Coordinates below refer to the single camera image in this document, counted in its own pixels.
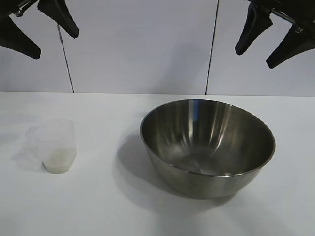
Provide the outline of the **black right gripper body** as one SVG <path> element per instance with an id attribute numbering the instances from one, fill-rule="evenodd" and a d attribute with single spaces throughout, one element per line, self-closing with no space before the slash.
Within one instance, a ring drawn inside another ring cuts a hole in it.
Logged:
<path id="1" fill-rule="evenodd" d="M 252 0 L 293 23 L 302 30 L 315 31 L 315 2 L 313 0 Z"/>

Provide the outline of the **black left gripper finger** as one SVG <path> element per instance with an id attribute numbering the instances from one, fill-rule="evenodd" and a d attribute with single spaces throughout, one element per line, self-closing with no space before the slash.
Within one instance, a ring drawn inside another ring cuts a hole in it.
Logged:
<path id="1" fill-rule="evenodd" d="M 38 10 L 60 25 L 72 38 L 79 36 L 79 28 L 64 0 L 40 0 Z"/>
<path id="2" fill-rule="evenodd" d="M 2 0 L 0 2 L 0 45 L 33 59 L 39 59 L 41 49 L 19 29 L 10 18 L 9 12 L 9 0 Z"/>

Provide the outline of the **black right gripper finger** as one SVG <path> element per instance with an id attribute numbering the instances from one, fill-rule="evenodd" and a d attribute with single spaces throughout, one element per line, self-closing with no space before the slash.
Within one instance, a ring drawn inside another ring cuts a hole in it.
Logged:
<path id="1" fill-rule="evenodd" d="M 290 29 L 278 47 L 266 60 L 270 69 L 273 69 L 284 61 L 315 48 L 315 33 L 298 29 Z"/>
<path id="2" fill-rule="evenodd" d="M 248 6 L 244 28 L 235 46 L 237 55 L 242 55 L 273 24 L 270 14 L 271 11 L 263 6 L 257 4 L 250 4 Z"/>

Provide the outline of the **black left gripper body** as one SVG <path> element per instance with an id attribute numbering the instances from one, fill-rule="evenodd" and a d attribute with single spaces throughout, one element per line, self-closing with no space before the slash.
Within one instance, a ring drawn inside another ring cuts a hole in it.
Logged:
<path id="1" fill-rule="evenodd" d="M 24 12 L 37 2 L 38 0 L 10 0 L 9 15 L 14 14 L 16 17 L 22 17 Z"/>

